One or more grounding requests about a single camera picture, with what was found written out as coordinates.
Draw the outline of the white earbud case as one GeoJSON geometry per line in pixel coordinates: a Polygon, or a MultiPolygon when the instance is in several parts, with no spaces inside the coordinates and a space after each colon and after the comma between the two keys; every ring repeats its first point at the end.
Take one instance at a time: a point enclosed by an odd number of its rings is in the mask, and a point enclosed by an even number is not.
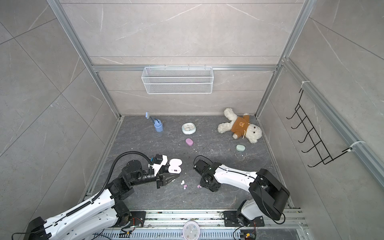
{"type": "Polygon", "coordinates": [[[180,174],[182,172],[181,165],[183,164],[183,161],[180,159],[171,159],[169,161],[169,167],[168,171],[171,174],[180,174]]]}

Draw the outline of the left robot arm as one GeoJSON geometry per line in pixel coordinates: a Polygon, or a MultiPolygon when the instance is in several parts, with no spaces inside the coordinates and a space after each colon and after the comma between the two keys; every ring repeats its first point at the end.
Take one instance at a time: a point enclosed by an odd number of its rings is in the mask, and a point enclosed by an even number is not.
{"type": "Polygon", "coordinates": [[[134,193],[136,185],[155,182],[157,188],[166,186],[181,174],[182,160],[169,160],[166,155],[149,158],[138,151],[118,155],[112,163],[102,189],[77,206],[44,220],[32,220],[21,235],[25,240],[83,240],[97,231],[110,227],[125,227],[133,218],[124,200],[134,193]],[[128,155],[143,157],[148,163],[144,170],[142,163],[132,160],[122,168],[114,180],[111,179],[117,162],[128,155]]]}

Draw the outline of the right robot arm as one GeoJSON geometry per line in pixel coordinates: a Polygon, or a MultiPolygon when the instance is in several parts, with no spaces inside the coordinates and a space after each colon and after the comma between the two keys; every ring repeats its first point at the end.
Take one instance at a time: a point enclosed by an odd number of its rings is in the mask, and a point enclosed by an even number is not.
{"type": "Polygon", "coordinates": [[[290,197],[289,190],[266,169],[247,172],[233,169],[218,162],[210,162],[207,157],[198,155],[194,159],[194,170],[202,177],[200,186],[217,192],[222,184],[242,189],[251,194],[252,199],[244,200],[235,212],[224,212],[229,226],[264,226],[263,216],[275,224],[286,221],[284,209],[290,197]]]}

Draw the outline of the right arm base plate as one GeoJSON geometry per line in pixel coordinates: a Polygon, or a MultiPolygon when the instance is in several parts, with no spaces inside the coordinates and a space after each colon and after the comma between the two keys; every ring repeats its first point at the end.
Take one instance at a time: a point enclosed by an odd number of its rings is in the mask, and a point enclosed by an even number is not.
{"type": "Polygon", "coordinates": [[[264,227],[264,219],[263,217],[257,217],[253,220],[248,220],[241,213],[237,211],[224,211],[222,214],[222,218],[224,220],[226,227],[264,227]]]}

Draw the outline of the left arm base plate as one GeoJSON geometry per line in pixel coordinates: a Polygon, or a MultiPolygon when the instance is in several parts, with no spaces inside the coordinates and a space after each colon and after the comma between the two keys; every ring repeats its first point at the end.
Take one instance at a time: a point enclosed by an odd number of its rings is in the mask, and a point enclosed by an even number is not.
{"type": "Polygon", "coordinates": [[[128,215],[119,217],[117,223],[113,226],[114,228],[120,227],[142,227],[146,220],[146,211],[133,211],[128,215]]]}

